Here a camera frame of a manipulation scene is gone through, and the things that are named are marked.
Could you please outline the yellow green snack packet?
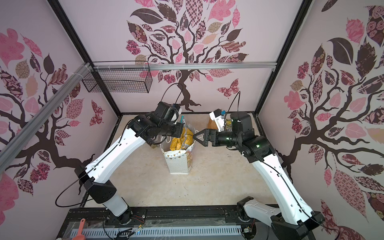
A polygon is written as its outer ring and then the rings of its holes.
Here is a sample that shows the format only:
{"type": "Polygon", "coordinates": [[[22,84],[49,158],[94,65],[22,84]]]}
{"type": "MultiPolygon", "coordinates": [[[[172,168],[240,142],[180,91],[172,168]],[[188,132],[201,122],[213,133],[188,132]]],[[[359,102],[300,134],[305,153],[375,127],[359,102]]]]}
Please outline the yellow green snack packet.
{"type": "Polygon", "coordinates": [[[226,120],[225,130],[226,131],[232,131],[232,121],[231,120],[226,120]]]}

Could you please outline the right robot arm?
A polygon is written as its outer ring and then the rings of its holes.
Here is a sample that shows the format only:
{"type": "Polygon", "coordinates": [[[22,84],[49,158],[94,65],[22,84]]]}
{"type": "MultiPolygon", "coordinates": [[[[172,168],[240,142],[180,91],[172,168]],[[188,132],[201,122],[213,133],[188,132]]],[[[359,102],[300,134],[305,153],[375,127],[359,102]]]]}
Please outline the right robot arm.
{"type": "Polygon", "coordinates": [[[237,203],[243,222],[258,220],[270,227],[279,240],[302,240],[324,222],[322,213],[313,211],[293,186],[280,164],[275,149],[264,136],[255,135],[252,119],[245,112],[230,115],[232,128],[226,130],[223,115],[214,118],[217,129],[204,129],[193,138],[207,147],[234,147],[259,172],[278,207],[259,203],[252,197],[237,203]]]}

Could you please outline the white patterned paper bag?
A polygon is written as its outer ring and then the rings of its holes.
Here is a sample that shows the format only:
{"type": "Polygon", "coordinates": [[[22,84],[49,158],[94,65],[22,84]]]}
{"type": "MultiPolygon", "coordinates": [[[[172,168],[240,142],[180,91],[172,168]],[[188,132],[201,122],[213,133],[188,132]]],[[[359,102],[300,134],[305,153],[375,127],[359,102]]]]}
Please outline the white patterned paper bag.
{"type": "MultiPolygon", "coordinates": [[[[187,127],[195,134],[195,128],[187,124],[184,116],[182,116],[181,123],[183,124],[183,128],[187,127]]],[[[165,141],[160,144],[169,172],[171,175],[188,175],[192,168],[195,141],[187,150],[171,151],[170,145],[173,138],[174,137],[166,137],[165,141]]]]}

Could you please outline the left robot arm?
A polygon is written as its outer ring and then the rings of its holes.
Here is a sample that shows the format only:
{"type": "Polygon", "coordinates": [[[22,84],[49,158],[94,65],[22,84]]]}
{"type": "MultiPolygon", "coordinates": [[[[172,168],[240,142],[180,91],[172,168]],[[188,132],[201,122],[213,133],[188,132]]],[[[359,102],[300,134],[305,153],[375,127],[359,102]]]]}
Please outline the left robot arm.
{"type": "Polygon", "coordinates": [[[159,136],[179,138],[183,125],[177,120],[181,112],[178,104],[159,102],[154,111],[130,120],[122,135],[96,160],[76,170],[79,180],[96,203],[104,205],[115,217],[130,217],[129,206],[119,196],[110,177],[143,144],[156,145],[155,139],[159,136]]]}

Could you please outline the orange snack packet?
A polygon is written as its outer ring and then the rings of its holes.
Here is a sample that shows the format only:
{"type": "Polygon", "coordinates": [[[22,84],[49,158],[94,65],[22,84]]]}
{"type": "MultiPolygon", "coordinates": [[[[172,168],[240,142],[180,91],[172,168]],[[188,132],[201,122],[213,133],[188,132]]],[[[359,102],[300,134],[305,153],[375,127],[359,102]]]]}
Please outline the orange snack packet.
{"type": "Polygon", "coordinates": [[[209,122],[207,124],[207,129],[218,130],[216,122],[214,120],[209,119],[209,122]]]}

